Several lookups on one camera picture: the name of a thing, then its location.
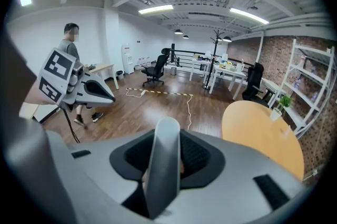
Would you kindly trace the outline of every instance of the gray t-shirt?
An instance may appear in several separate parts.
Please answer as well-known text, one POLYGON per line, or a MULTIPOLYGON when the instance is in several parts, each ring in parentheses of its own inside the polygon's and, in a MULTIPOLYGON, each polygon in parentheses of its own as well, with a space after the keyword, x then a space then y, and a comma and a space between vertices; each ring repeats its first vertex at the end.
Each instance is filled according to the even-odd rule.
POLYGON ((69 55, 72 55, 76 58, 77 61, 80 61, 80 56, 78 55, 77 48, 73 42, 62 40, 58 46, 58 49, 69 55))

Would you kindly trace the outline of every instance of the round wooden table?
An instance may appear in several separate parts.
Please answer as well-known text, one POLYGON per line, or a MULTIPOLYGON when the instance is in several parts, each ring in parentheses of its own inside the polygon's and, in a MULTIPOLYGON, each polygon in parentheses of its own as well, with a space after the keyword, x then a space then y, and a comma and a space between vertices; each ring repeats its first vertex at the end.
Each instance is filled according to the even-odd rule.
POLYGON ((273 122, 271 110, 252 101, 230 104, 222 117, 222 138, 248 146, 270 157, 283 168, 303 179, 304 161, 300 144, 283 118, 273 122))

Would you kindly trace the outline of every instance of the shelf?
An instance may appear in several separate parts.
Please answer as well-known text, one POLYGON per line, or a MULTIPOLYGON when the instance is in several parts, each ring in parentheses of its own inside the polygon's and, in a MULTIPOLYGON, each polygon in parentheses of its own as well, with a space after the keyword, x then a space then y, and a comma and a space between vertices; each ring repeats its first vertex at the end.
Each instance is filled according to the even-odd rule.
POLYGON ((323 50, 307 47, 307 46, 301 46, 301 45, 295 45, 295 48, 298 48, 307 58, 312 59, 316 62, 322 63, 324 65, 329 65, 330 58, 333 57, 331 53, 328 53, 323 50))
POLYGON ((285 82, 284 84, 288 88, 290 88, 292 91, 294 91, 297 95, 299 95, 307 104, 309 104, 310 107, 314 107, 317 111, 319 111, 319 109, 317 107, 315 107, 315 105, 312 103, 312 101, 308 97, 306 97, 302 92, 300 92, 297 88, 294 88, 288 82, 285 82))
POLYGON ((313 73, 311 73, 311 72, 309 72, 309 71, 307 71, 307 70, 305 70, 305 69, 303 69, 303 68, 301 68, 301 67, 299 67, 299 66, 296 66, 296 65, 293 65, 293 64, 291 64, 290 65, 292 68, 294 68, 294 69, 297 69, 297 70, 299 70, 302 74, 304 74, 306 77, 308 77, 308 78, 310 78, 310 79, 312 79, 312 80, 314 80, 314 82, 319 82, 319 84, 321 84, 321 85, 323 85, 324 84, 324 80, 321 78, 321 77, 319 77, 319 76, 317 76, 317 75, 315 75, 315 74, 313 74, 313 73))
POLYGON ((284 110, 290 116, 290 118, 294 121, 296 127, 304 127, 305 123, 303 123, 303 118, 291 107, 285 107, 284 110))

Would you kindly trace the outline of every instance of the white desk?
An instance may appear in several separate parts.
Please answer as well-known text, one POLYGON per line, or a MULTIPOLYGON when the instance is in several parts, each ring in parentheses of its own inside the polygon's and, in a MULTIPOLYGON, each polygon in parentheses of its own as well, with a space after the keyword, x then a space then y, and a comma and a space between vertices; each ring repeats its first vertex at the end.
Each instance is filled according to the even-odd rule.
POLYGON ((32 119, 37 109, 38 104, 22 103, 21 109, 19 111, 19 117, 32 119))
POLYGON ((268 80, 268 79, 265 79, 265 78, 262 78, 261 79, 261 83, 264 84, 264 86, 269 89, 270 91, 274 92, 272 97, 270 98, 269 102, 268 102, 268 105, 270 107, 270 105, 273 103, 273 100, 274 98, 276 97, 276 93, 277 92, 281 92, 283 94, 285 94, 285 91, 276 83, 268 80))
POLYGON ((101 71, 103 70, 106 70, 106 69, 109 69, 111 68, 111 71, 112 71, 112 77, 114 78, 114 82, 115 82, 115 86, 116 86, 116 89, 119 89, 118 87, 118 83, 117 83, 117 78, 116 78, 116 72, 114 70, 114 65, 113 64, 104 64, 104 63, 99 63, 96 65, 96 68, 95 69, 92 69, 90 70, 89 72, 90 73, 98 73, 97 75, 102 78, 102 75, 101 75, 101 71))
POLYGON ((207 60, 197 60, 195 58, 192 59, 192 68, 191 68, 191 74, 190 74, 190 81, 192 79, 192 75, 193 75, 193 71, 194 71, 194 64, 205 64, 207 65, 206 66, 206 69, 204 69, 204 81, 203 81, 203 84, 205 84, 205 81, 206 81, 206 76, 209 72, 209 68, 210 68, 210 64, 211 62, 207 61, 207 60))
POLYGON ((241 81, 239 83, 239 86, 237 87, 237 90, 236 90, 236 92, 235 92, 235 94, 233 96, 233 100, 235 100, 236 97, 237 97, 237 95, 239 94, 239 91, 241 89, 242 83, 243 83, 246 75, 243 72, 240 72, 240 71, 231 71, 231 70, 227 70, 227 69, 224 69, 224 68, 219 68, 219 65, 214 65, 214 71, 213 71, 213 74, 212 74, 212 86, 211 86, 211 89, 210 89, 210 94, 212 94, 213 87, 214 87, 215 80, 216 80, 216 76, 217 76, 218 73, 221 73, 221 72, 233 76, 232 81, 230 83, 230 86, 228 87, 228 90, 230 92, 232 91, 235 79, 237 77, 241 77, 241 81))

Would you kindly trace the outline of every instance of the wooden floor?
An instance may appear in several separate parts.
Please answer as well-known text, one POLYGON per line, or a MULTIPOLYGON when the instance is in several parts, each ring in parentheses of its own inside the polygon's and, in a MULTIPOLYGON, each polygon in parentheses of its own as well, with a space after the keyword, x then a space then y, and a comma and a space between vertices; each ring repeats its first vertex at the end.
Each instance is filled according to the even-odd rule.
MULTIPOLYGON (((228 91, 229 82, 217 79, 213 94, 202 88, 203 78, 194 74, 192 81, 189 81, 190 73, 177 72, 172 76, 169 70, 165 70, 161 80, 165 81, 162 86, 157 83, 155 90, 193 94, 190 104, 192 114, 192 124, 190 130, 200 133, 221 136, 221 118, 226 107, 234 102, 234 95, 238 83, 235 83, 232 92, 228 91)), ((89 112, 83 109, 83 119, 87 123, 87 128, 77 125, 73 122, 76 112, 73 111, 70 116, 73 129, 81 142, 97 141, 119 137, 126 134, 134 134, 141 130, 154 129, 156 123, 162 117, 175 118, 181 128, 187 129, 189 113, 186 102, 190 96, 168 95, 159 93, 148 93, 141 98, 126 96, 126 88, 142 88, 142 83, 146 76, 140 71, 125 75, 123 80, 118 81, 119 90, 116 90, 113 80, 106 83, 116 97, 116 102, 110 107, 97 108, 102 111, 104 116, 96 123, 93 123, 89 112)), ((152 84, 146 84, 144 89, 153 90, 152 84)), ((241 100, 241 92, 236 100, 241 100)), ((129 95, 140 96, 141 91, 130 90, 129 95)), ((53 130, 61 134, 66 143, 74 143, 69 126, 62 111, 50 117, 43 123, 45 129, 53 130)))

